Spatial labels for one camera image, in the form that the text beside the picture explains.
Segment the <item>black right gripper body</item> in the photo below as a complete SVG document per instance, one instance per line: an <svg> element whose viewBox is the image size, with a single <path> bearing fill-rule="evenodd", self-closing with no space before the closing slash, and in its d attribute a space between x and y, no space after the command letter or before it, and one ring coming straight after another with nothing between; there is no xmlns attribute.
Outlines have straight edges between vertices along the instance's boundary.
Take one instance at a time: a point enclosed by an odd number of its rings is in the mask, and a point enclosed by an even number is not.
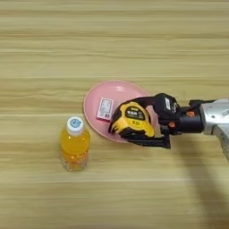
<svg viewBox="0 0 229 229"><path fill-rule="evenodd" d="M188 106L165 104L157 106L157 117L162 136L157 138L158 144L169 144L171 135L183 133L203 132L203 123L197 107L190 109Z"/></svg>

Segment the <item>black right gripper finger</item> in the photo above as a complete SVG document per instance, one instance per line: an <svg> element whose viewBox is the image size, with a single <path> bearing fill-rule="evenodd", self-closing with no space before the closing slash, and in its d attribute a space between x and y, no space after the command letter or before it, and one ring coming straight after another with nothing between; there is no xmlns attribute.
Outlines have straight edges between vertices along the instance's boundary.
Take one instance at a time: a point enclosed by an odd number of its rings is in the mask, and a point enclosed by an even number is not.
<svg viewBox="0 0 229 229"><path fill-rule="evenodd" d="M122 106L130 104L131 102L137 103L138 105L146 108L147 106L152 106L155 111L158 109L158 103L155 96L153 97L141 97L141 98L134 98L129 99L123 102L121 105L118 106L118 109L121 109Z"/></svg>
<svg viewBox="0 0 229 229"><path fill-rule="evenodd" d="M171 148L170 139L168 136L163 137L147 137L144 134L127 135L122 134L121 137L130 143L143 147L155 148Z"/></svg>

